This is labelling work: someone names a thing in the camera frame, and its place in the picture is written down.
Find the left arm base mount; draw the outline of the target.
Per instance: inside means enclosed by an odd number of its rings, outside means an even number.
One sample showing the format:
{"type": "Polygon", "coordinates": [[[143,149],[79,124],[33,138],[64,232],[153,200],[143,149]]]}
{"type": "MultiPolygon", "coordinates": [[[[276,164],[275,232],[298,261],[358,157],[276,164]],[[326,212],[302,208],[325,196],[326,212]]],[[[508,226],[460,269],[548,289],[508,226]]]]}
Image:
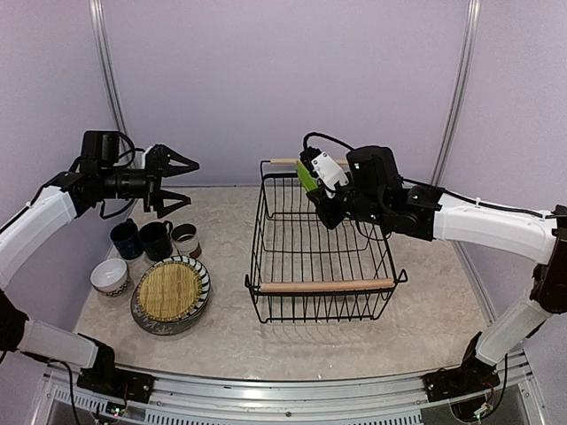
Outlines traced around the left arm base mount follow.
{"type": "Polygon", "coordinates": [[[148,404],[153,391],[155,377],[149,374],[116,368],[110,373],[83,369],[77,386],[97,394],[126,401],[148,404]]]}

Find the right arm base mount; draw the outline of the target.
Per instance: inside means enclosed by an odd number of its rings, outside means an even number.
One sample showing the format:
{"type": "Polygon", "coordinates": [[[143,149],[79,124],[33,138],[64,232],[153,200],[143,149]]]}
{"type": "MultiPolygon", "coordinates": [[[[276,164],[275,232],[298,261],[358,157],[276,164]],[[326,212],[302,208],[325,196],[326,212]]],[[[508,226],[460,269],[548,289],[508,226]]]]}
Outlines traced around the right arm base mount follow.
{"type": "Polygon", "coordinates": [[[481,332],[478,332],[470,340],[458,367],[441,368],[422,376],[429,402],[488,390],[501,383],[496,366],[490,366],[476,357],[476,345],[480,336],[481,332]]]}

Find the white cup with wood band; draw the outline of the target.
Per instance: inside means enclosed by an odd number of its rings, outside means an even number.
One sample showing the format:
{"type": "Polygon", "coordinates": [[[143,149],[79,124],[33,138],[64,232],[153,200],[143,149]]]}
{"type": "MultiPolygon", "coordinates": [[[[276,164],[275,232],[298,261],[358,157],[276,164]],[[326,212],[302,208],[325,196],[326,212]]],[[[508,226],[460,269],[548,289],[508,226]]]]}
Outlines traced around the white cup with wood band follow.
{"type": "Polygon", "coordinates": [[[195,225],[183,223],[175,226],[170,232],[170,238],[178,255],[192,259],[201,256],[202,248],[195,225]]]}

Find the black wire dish rack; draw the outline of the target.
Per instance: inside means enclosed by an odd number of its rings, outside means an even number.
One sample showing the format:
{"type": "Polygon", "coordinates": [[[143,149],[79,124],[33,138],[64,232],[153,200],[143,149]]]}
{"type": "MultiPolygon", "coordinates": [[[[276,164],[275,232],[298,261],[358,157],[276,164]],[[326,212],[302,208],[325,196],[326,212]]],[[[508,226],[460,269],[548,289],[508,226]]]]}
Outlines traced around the black wire dish rack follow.
{"type": "Polygon", "coordinates": [[[263,293],[263,282],[408,279],[394,265],[389,237],[379,227],[343,220],[328,230],[307,200],[294,166],[260,162],[260,192],[245,277],[261,323],[375,321],[392,298],[388,290],[263,293]]]}

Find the green plate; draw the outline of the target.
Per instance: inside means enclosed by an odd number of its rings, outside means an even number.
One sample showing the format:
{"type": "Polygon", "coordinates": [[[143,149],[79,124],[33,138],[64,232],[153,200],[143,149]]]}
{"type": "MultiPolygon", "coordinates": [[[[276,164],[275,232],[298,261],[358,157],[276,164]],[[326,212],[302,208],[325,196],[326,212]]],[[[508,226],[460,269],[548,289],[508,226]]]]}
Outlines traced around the green plate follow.
{"type": "Polygon", "coordinates": [[[299,183],[306,193],[319,188],[316,179],[310,174],[306,166],[300,160],[296,161],[295,167],[299,183]]]}

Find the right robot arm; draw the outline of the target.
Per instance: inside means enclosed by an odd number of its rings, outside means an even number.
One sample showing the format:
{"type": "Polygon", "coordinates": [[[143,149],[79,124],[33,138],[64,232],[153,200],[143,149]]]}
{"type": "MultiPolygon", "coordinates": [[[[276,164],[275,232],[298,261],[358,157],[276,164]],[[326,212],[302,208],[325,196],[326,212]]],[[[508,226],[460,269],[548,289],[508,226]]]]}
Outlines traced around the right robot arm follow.
{"type": "Polygon", "coordinates": [[[533,287],[493,325],[470,341],[453,384],[471,393],[512,348],[548,318],[566,311],[566,209],[532,211],[472,199],[401,177],[392,150],[350,148],[343,168],[326,152],[305,146],[299,155],[316,187],[307,192],[328,229],[343,220],[386,234],[425,241],[473,243],[531,259],[533,287]]]}

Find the navy blue mug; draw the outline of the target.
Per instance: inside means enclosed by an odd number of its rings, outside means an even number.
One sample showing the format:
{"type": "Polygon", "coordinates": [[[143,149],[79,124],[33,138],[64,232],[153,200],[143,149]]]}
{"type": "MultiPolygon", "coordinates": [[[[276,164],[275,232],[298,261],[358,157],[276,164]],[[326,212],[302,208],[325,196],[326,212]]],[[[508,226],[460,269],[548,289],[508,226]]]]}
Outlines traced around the navy blue mug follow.
{"type": "Polygon", "coordinates": [[[123,259],[134,260],[143,255],[144,248],[139,238],[138,226],[131,218],[116,225],[111,230],[110,237],[123,259]]]}

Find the gold patterned plate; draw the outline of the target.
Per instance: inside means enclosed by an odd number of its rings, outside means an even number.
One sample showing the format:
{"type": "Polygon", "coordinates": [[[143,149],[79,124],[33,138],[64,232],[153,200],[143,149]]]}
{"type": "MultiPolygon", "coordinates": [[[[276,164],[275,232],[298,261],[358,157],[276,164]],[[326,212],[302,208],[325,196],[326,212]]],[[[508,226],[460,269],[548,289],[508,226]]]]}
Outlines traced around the gold patterned plate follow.
{"type": "Polygon", "coordinates": [[[203,278],[186,263],[167,262],[152,267],[136,289],[136,302],[150,319],[178,321],[197,305],[203,278]]]}

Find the dark green mug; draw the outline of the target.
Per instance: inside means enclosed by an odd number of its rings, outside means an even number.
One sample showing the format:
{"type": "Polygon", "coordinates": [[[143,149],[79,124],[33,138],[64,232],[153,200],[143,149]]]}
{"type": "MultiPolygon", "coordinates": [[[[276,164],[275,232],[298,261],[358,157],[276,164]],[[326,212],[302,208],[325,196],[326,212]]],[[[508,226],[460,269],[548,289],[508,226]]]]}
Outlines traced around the dark green mug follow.
{"type": "Polygon", "coordinates": [[[139,229],[139,239],[150,261],[157,262],[172,256],[170,233],[173,227],[171,221],[165,220],[149,222],[139,229]]]}

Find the grey plate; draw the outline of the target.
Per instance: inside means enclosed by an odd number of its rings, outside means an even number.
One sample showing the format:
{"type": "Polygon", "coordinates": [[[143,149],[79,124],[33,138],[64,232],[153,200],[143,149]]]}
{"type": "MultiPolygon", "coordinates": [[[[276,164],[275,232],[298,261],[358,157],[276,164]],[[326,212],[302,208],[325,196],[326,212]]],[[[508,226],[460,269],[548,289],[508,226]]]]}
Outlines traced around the grey plate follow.
{"type": "Polygon", "coordinates": [[[195,324],[206,308],[207,303],[204,303],[190,317],[174,322],[161,322],[150,319],[142,312],[141,308],[136,303],[130,305],[130,312],[134,322],[145,332],[155,336],[174,336],[182,333],[195,324]]]}

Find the blue white patterned bowl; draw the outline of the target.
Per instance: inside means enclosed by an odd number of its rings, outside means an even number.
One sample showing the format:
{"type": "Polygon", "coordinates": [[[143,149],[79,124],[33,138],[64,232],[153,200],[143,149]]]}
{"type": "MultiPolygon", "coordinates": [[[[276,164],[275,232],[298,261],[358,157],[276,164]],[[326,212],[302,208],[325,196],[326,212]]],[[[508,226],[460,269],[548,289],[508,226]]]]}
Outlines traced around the blue white patterned bowl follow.
{"type": "Polygon", "coordinates": [[[132,280],[130,276],[126,275],[123,279],[117,282],[117,286],[115,288],[108,287],[106,289],[100,290],[99,292],[106,297],[110,297],[110,298],[117,297],[128,289],[131,282],[132,280]]]}

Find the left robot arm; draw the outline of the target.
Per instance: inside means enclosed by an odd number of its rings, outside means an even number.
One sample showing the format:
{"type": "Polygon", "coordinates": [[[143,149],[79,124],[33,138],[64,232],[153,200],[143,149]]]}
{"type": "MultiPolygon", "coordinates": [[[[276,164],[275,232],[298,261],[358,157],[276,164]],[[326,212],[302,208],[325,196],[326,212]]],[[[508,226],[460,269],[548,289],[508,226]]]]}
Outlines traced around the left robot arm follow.
{"type": "MultiPolygon", "coordinates": [[[[161,183],[198,169],[198,162],[163,144],[141,149],[120,131],[86,131],[70,169],[44,183],[2,226],[1,287],[6,289],[24,263],[61,228],[108,199],[140,199],[145,212],[160,218],[189,205],[189,197],[163,190],[161,183]]],[[[1,296],[1,351],[79,367],[107,394],[124,384],[111,347],[33,320],[6,295],[1,296]]]]}

